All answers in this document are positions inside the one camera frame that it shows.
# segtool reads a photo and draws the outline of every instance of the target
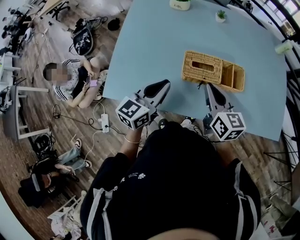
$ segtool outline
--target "bracelet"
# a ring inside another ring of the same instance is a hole
[[[129,143],[134,143],[134,144],[140,144],[141,143],[141,141],[140,142],[132,142],[132,141],[128,140],[125,135],[124,135],[124,138]]]

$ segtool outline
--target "striped shirt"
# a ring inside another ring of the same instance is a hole
[[[53,89],[56,95],[62,100],[67,101],[72,99],[72,93],[78,83],[78,68],[80,67],[79,59],[67,59],[63,61],[63,66],[67,66],[69,74],[72,74],[72,79],[67,82],[56,82],[53,84]]]

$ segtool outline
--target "paw print logo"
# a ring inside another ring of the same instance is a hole
[[[142,178],[144,178],[144,177],[146,177],[146,175],[145,175],[144,173],[141,173],[141,174],[138,176],[138,179],[142,179]]]

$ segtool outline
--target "small potted plant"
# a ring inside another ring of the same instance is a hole
[[[216,21],[218,23],[223,23],[226,20],[227,15],[225,14],[225,11],[219,10],[216,13]]]
[[[170,7],[177,10],[187,11],[190,6],[191,0],[170,0]]]

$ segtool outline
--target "light blue table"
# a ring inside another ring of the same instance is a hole
[[[225,23],[215,20],[223,9]],[[278,140],[286,98],[284,56],[271,33],[239,13],[192,0],[188,11],[169,0],[134,0],[121,29],[105,83],[104,97],[122,100],[141,87],[164,79],[171,89],[159,109],[203,119],[208,113],[204,87],[181,79],[186,50],[220,57],[244,67],[245,90],[229,93],[242,112],[247,132]]]

